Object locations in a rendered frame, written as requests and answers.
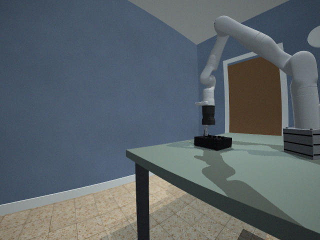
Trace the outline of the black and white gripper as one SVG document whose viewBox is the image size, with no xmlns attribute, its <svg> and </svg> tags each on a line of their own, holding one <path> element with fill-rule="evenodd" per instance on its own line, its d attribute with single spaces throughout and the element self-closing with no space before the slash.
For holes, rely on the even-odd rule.
<svg viewBox="0 0 320 240">
<path fill-rule="evenodd" d="M 196 102 L 195 106 L 202 106 L 203 135 L 208 136 L 208 126 L 215 125 L 215 100 L 213 97 L 204 97 L 202 102 Z"/>
</svg>

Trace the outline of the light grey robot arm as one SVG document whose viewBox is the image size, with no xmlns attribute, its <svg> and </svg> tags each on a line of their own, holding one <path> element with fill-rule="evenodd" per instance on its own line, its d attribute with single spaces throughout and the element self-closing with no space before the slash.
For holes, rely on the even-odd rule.
<svg viewBox="0 0 320 240">
<path fill-rule="evenodd" d="M 215 45 L 208 57 L 206 67 L 199 81 L 206 85 L 202 98 L 214 98 L 216 71 L 229 36 L 253 53 L 270 61 L 284 73 L 292 76 L 290 93 L 293 110 L 294 128 L 320 128 L 320 102 L 317 88 L 318 69 L 314 55 L 299 51 L 293 56 L 281 50 L 268 35 L 245 26 L 228 16 L 220 16 L 214 22 L 217 33 Z"/>
</svg>

